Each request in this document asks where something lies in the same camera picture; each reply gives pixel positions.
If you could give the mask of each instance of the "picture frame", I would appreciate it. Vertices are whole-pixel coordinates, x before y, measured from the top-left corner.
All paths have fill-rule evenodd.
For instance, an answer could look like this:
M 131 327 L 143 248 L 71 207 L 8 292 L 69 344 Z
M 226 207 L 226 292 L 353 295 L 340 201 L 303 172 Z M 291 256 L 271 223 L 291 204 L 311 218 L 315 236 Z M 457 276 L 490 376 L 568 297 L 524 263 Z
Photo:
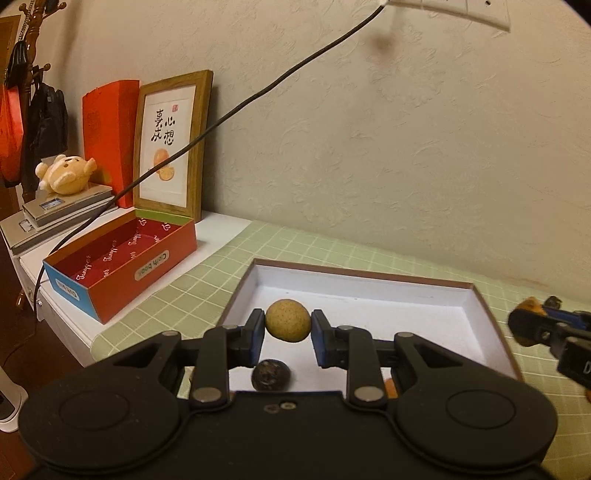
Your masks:
M 134 180 L 170 158 L 207 125 L 213 72 L 143 85 L 135 123 Z M 134 206 L 201 220 L 204 142 L 134 188 Z

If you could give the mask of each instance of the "dark wooden floor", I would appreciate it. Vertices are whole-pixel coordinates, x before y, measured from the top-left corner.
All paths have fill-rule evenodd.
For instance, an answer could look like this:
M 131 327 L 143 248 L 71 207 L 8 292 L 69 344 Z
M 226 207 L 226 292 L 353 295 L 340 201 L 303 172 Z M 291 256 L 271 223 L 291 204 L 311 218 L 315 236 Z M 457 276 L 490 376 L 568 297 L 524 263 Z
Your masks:
M 21 289 L 4 242 L 0 241 L 0 365 L 8 354 L 35 328 L 35 318 L 27 303 L 24 311 L 15 307 Z M 29 395 L 69 372 L 82 368 L 55 336 L 46 322 L 37 323 L 37 333 L 19 348 L 4 365 L 13 382 Z M 0 480 L 17 480 L 33 467 L 16 433 L 0 432 Z

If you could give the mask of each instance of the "textured wall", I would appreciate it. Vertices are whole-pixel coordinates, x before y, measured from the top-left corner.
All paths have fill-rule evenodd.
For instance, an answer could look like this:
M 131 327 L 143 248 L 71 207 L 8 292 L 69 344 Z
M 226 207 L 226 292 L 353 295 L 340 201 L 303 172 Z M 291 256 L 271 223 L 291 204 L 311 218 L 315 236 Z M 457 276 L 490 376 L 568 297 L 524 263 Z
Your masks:
M 68 3 L 37 58 L 74 122 L 94 87 L 205 68 L 211 121 L 376 6 Z M 560 0 L 509 11 L 507 34 L 389 7 L 219 130 L 206 207 L 591 300 L 591 28 Z

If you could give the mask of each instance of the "plush toy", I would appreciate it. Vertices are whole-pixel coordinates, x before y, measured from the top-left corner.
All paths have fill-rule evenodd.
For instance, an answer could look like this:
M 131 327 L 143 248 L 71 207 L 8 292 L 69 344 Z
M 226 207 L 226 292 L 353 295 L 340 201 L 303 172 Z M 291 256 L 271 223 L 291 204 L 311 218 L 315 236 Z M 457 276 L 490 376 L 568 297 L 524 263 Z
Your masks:
M 53 164 L 40 163 L 35 168 L 35 175 L 41 179 L 39 188 L 49 193 L 73 195 L 81 192 L 88 184 L 90 175 L 96 170 L 94 158 L 89 161 L 81 157 L 58 155 Z

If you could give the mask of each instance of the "screw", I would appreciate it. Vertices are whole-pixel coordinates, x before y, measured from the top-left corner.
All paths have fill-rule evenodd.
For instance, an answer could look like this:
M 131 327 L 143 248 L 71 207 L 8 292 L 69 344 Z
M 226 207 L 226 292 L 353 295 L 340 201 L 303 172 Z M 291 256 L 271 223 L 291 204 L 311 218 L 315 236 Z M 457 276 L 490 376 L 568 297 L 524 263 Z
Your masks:
M 281 407 L 276 403 L 272 403 L 271 405 L 265 405 L 262 409 L 267 413 L 279 413 Z
M 359 387 L 355 390 L 354 395 L 361 401 L 378 401 L 384 396 L 384 391 L 381 388 L 368 385 L 365 387 Z
M 283 410 L 295 410 L 297 408 L 297 405 L 292 401 L 282 402 L 279 406 L 283 408 Z
M 201 387 L 193 392 L 193 399 L 201 403 L 211 403 L 222 398 L 222 392 L 215 387 Z

